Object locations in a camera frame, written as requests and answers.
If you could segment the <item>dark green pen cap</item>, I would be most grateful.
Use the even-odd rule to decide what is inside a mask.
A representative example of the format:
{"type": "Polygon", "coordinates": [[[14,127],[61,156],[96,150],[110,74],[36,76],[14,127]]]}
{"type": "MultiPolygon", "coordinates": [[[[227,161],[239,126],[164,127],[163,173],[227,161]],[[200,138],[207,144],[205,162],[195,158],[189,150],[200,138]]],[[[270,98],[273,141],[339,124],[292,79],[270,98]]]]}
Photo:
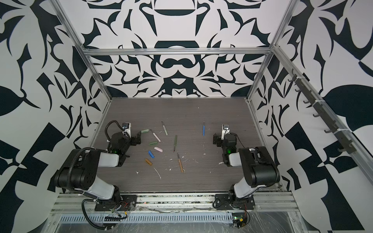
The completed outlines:
{"type": "Polygon", "coordinates": [[[149,143],[149,145],[150,145],[150,146],[152,146],[152,145],[157,145],[158,143],[159,143],[158,141],[154,141],[154,142],[149,143]]]}

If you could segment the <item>dark green pen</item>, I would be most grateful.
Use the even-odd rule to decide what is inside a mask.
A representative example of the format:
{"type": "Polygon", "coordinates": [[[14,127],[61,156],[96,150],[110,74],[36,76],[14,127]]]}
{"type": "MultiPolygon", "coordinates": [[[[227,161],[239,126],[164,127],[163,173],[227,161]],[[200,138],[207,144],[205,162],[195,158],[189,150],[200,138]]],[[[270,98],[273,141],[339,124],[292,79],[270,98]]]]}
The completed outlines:
{"type": "Polygon", "coordinates": [[[174,137],[174,144],[173,144],[173,152],[175,152],[175,150],[176,150],[177,139],[178,139],[178,135],[175,135],[175,137],[174,137]]]}

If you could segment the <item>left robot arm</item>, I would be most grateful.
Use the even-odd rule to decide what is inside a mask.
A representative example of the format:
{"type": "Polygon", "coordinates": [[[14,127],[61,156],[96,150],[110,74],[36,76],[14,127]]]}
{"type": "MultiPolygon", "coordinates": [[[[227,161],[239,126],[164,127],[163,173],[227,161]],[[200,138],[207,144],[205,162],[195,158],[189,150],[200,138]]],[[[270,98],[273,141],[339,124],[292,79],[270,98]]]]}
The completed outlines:
{"type": "Polygon", "coordinates": [[[92,200],[122,202],[119,188],[98,177],[98,168],[121,167],[130,156],[131,146],[141,144],[142,132],[132,135],[132,124],[119,124],[112,120],[105,126],[108,147],[105,150],[85,147],[74,149],[54,175],[54,185],[68,191],[78,192],[92,200]]]}

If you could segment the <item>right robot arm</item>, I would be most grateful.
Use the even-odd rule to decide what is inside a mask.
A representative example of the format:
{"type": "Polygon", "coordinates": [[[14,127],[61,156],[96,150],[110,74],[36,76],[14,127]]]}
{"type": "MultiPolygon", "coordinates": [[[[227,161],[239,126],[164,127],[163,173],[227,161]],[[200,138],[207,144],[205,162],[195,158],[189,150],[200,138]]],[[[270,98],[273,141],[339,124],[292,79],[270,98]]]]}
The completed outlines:
{"type": "Polygon", "coordinates": [[[241,201],[261,188],[270,187],[280,181],[280,174],[266,147],[237,149],[236,134],[214,134],[213,144],[222,148],[223,163],[228,167],[241,167],[243,178],[232,185],[229,198],[241,201]]]}

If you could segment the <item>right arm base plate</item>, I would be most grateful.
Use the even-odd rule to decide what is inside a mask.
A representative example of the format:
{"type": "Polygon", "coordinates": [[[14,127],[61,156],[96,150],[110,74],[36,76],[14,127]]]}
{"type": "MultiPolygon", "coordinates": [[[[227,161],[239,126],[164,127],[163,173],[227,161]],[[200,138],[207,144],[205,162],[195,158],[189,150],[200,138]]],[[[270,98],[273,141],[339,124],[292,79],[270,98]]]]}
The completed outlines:
{"type": "Polygon", "coordinates": [[[254,210],[255,201],[253,197],[236,199],[228,194],[216,194],[212,206],[217,210],[254,210]]]}

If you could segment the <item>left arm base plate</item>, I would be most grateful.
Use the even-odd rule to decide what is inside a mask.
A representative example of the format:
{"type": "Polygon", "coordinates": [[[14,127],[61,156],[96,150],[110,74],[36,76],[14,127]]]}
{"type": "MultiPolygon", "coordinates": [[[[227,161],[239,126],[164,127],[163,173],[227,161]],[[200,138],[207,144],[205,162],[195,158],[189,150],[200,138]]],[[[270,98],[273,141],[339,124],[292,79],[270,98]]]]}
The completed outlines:
{"type": "Polygon", "coordinates": [[[117,211],[130,211],[136,207],[137,195],[121,195],[118,201],[98,200],[95,206],[95,211],[110,211],[116,209],[117,211]]]}

